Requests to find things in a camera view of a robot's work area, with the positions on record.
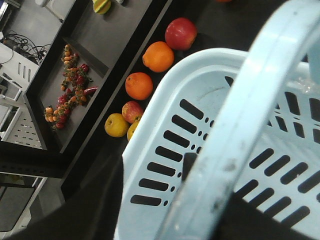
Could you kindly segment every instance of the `yellow apple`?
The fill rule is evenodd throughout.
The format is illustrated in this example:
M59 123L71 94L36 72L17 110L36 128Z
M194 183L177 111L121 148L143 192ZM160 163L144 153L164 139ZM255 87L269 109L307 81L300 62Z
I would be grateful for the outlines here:
M121 138L126 135L129 123L121 113L112 113L105 121L104 130L111 137Z
M131 124L131 126L128 129L128 132L126 134L126 138L128 139L128 141L130 141L132 135L134 134L138 124L140 121L135 121L134 123Z

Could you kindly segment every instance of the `orange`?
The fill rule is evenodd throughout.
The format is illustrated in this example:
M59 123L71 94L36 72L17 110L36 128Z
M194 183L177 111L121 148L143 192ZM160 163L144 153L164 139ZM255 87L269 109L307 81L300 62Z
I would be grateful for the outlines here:
M164 41L152 43L142 56L143 64L156 73L166 71L174 60L174 51Z
M151 77L144 72L131 73L125 80L126 93L135 100L147 99L154 89Z

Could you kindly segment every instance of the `apple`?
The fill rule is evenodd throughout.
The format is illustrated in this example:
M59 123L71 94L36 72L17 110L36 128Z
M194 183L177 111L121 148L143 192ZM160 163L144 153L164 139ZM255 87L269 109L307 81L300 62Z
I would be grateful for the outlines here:
M104 130L111 137L121 138L128 132L129 123L121 113L112 113L105 121Z
M173 20L165 30L166 44L174 50L188 50L197 36L196 25L185 17Z
M136 101L128 101L122 107L122 116L130 124L139 121L144 114L144 110Z
M126 138L128 139L128 141L130 141L130 139L132 138L138 124L140 121L135 121L134 123L131 124L131 126L128 129L128 132L126 133Z

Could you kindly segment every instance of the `red pepper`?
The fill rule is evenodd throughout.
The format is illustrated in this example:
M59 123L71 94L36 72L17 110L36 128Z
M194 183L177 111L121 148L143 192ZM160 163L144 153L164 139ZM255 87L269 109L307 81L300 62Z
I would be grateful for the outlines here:
M83 95L85 95L85 96L91 95L91 94L93 94L97 89L98 89L97 86L88 87L87 89L85 89L85 90L83 91Z

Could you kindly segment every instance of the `red apple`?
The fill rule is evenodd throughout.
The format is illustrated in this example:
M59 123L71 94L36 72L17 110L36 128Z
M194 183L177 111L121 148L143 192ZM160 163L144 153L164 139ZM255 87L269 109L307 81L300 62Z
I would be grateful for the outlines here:
M122 107L122 116L130 124L139 121L144 114L144 110L136 101L128 101Z
M196 25L185 17L173 20L165 30L166 44L174 50L188 50L197 36Z

